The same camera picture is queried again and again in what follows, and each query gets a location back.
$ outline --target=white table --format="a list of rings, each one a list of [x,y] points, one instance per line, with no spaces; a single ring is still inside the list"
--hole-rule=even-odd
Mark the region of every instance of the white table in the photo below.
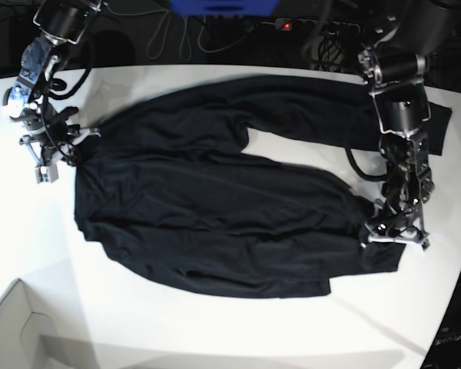
[[[59,76],[72,86],[81,73]],[[280,68],[103,68],[73,98],[54,104],[78,106],[76,119],[87,124],[136,101],[259,74],[360,83],[353,76]],[[12,81],[0,80],[0,104]],[[36,185],[34,164],[17,144],[25,132],[0,115],[0,293],[21,277],[32,310],[51,317],[54,342],[66,347],[72,365],[84,368],[418,369],[461,270],[461,95],[427,90],[430,101],[454,110],[443,156],[430,157],[436,190],[424,209],[433,245],[423,256],[407,248],[396,273],[334,278],[324,298],[217,298],[138,277],[77,230],[75,170],[60,164],[58,182]],[[356,193],[379,194],[378,184],[354,174],[342,148],[252,131],[245,151],[325,168]],[[380,164],[377,153],[355,155],[365,171]]]

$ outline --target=white wire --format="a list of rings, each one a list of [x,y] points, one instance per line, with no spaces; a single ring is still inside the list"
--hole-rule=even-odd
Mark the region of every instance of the white wire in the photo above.
[[[131,13],[130,14],[130,13],[118,13],[118,12],[115,12],[115,11],[113,11],[113,9],[111,9],[109,4],[106,4],[106,8],[108,9],[108,11],[111,14],[120,15],[120,16],[126,16],[126,17],[137,17],[139,15],[152,15],[152,14],[163,13],[162,18],[159,21],[159,24],[157,26],[157,29],[155,30],[155,33],[152,35],[152,37],[148,41],[147,47],[145,49],[145,55],[150,60],[157,60],[162,56],[162,54],[164,53],[164,50],[165,50],[167,34],[169,32],[169,26],[171,25],[171,13],[172,13],[171,10],[169,10],[169,9],[158,9],[158,10],[150,10],[149,12]],[[155,40],[159,36],[159,32],[163,28],[164,22],[166,24],[165,24],[163,35],[162,35],[161,48],[159,49],[159,51],[155,55],[151,55],[152,45],[154,44]],[[188,34],[188,31],[187,31],[187,29],[188,29],[188,17],[187,16],[183,17],[183,23],[184,23],[184,25],[183,25],[184,30],[183,30],[183,37],[181,38],[181,43],[179,44],[179,57],[180,57],[180,59],[182,61],[189,62],[191,60],[191,57],[193,56],[193,49],[191,47],[190,36]],[[183,50],[184,50],[184,44],[185,43],[187,44],[187,48],[188,48],[188,56],[186,58],[183,56]]]
[[[203,16],[203,23],[205,23],[207,21],[207,17],[204,15]],[[215,49],[215,50],[207,50],[206,48],[204,48],[202,45],[201,45],[201,36],[203,35],[203,31],[205,29],[205,26],[204,25],[201,25],[201,30],[200,30],[200,34],[198,35],[198,48],[206,53],[206,54],[215,54],[217,52],[223,52],[224,50],[228,50],[229,48],[233,48],[235,45],[237,45],[238,43],[242,42],[252,31],[254,31],[255,27],[253,27],[246,35],[244,35],[243,37],[239,38],[238,40],[232,42],[231,44],[227,45],[227,46],[224,46],[223,48],[218,48],[218,49]]]

